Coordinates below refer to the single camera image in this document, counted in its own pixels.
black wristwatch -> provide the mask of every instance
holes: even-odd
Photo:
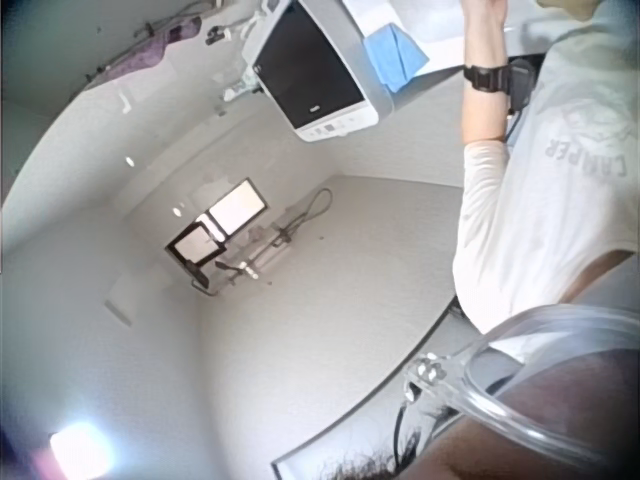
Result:
[[[509,95],[511,90],[510,70],[509,65],[495,68],[476,67],[475,65],[471,67],[465,66],[464,78],[471,82],[473,88],[481,92],[504,92]]]

ceiling light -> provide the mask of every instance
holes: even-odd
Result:
[[[50,444],[60,469],[69,480],[102,477],[113,466],[108,442],[88,423],[77,423],[53,434]]]

monitor screen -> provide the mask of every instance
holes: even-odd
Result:
[[[276,24],[255,69],[296,129],[364,100],[333,46],[297,1]]]

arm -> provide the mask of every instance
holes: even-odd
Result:
[[[507,64],[504,22],[507,0],[463,0],[465,65],[499,67]],[[462,141],[502,140],[507,120],[507,95],[474,90],[465,80]]]

window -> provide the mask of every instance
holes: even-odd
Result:
[[[202,213],[166,249],[193,275],[194,266],[202,268],[224,253],[225,244],[267,208],[247,178]]]

